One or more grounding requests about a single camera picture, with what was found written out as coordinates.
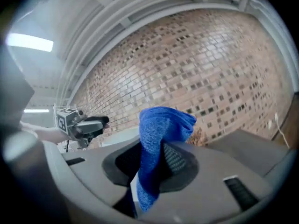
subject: wooden floor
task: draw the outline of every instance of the wooden floor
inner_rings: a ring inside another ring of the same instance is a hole
[[[299,95],[294,96],[290,111],[281,128],[291,148],[299,148]],[[274,141],[285,145],[283,136],[279,133]]]

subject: brick wall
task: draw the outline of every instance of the brick wall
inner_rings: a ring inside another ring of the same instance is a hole
[[[292,94],[280,53],[254,17],[196,10],[159,19],[124,39],[94,67],[72,103],[110,118],[96,147],[157,105],[196,116],[208,142],[239,127],[270,139],[277,131],[274,113],[284,119]]]

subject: black slot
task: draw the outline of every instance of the black slot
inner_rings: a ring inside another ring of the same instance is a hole
[[[85,159],[84,158],[75,158],[75,159],[70,159],[70,160],[67,160],[66,163],[67,165],[74,165],[74,164],[77,164],[77,163],[80,163],[80,162],[84,162]]]
[[[233,194],[235,200],[240,205],[243,211],[251,208],[258,203],[258,199],[248,190],[248,188],[239,180],[234,177],[224,180],[224,183]]]

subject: white cable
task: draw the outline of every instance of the white cable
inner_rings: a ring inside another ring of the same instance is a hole
[[[274,118],[275,118],[275,121],[276,121],[276,124],[277,124],[278,131],[281,133],[281,135],[283,136],[283,138],[284,138],[284,140],[285,140],[285,144],[286,144],[286,145],[288,146],[288,148],[290,149],[290,146],[289,146],[288,142],[286,141],[286,138],[285,138],[284,133],[283,133],[283,132],[280,130],[280,128],[279,128],[278,115],[275,114]]]

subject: black cable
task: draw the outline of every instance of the black cable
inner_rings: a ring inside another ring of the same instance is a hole
[[[67,140],[67,142],[66,142],[66,151],[65,151],[66,153],[69,150],[69,142],[70,142],[69,140]]]

